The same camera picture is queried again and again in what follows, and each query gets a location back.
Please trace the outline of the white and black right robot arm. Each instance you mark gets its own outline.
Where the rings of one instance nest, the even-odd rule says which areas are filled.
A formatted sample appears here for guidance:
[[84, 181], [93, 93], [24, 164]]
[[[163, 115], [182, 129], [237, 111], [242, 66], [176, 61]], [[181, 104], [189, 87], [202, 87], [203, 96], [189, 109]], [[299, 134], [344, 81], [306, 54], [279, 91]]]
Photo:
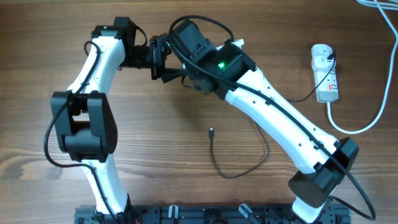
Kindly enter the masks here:
[[289, 155], [298, 169], [288, 182], [296, 196], [292, 210], [302, 221], [314, 222], [345, 177], [358, 185], [349, 172], [359, 151], [357, 143], [351, 138], [338, 140], [316, 127], [272, 87], [233, 36], [215, 47], [195, 18], [173, 21], [168, 46], [197, 88], [247, 114]]

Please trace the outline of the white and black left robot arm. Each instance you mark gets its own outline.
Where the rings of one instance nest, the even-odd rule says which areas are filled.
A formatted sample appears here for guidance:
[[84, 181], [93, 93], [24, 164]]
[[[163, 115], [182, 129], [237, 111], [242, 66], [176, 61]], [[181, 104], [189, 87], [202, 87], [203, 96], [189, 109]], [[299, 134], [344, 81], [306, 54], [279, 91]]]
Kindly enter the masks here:
[[83, 46], [87, 58], [81, 72], [66, 91], [56, 91], [50, 99], [53, 118], [44, 136], [46, 159], [59, 168], [81, 168], [96, 199], [93, 208], [76, 210], [75, 223], [141, 222], [114, 161], [118, 127], [108, 93], [122, 68], [148, 68], [153, 79], [182, 74], [165, 67], [171, 53], [167, 34], [137, 45], [141, 30], [129, 17], [96, 26]]

